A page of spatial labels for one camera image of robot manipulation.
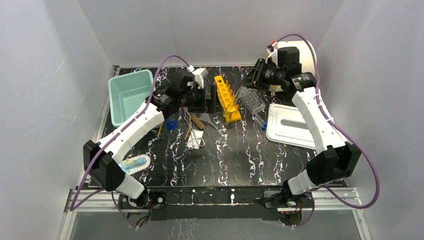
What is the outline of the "large clear glass test tube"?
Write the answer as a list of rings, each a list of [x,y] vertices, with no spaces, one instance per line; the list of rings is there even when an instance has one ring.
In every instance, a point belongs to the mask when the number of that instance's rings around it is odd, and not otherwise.
[[[244,94],[244,92],[246,91],[247,87],[245,85],[242,85],[237,91],[236,93],[233,95],[233,98],[231,100],[231,106],[235,106],[237,104],[238,99]]]

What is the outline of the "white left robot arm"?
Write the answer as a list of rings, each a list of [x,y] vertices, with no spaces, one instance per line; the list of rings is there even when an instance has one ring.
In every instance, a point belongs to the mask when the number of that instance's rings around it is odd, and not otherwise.
[[[207,109],[205,78],[208,71],[177,71],[169,76],[168,83],[156,87],[139,109],[112,133],[98,142],[87,141],[83,146],[83,165],[86,173],[107,192],[116,191],[128,196],[137,208],[149,203],[146,185],[126,173],[119,164],[128,151],[148,132],[161,125],[180,108],[195,113]]]

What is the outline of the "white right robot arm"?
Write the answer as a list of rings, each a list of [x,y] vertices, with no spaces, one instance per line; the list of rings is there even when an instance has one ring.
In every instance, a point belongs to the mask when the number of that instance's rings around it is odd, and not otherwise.
[[[279,48],[276,55],[277,62],[259,58],[243,81],[245,86],[257,90],[277,85],[284,92],[293,92],[292,102],[311,133],[317,155],[304,171],[283,182],[279,194],[272,196],[288,207],[295,207],[307,192],[350,177],[362,153],[332,126],[333,121],[319,100],[318,77],[303,71],[299,49]]]

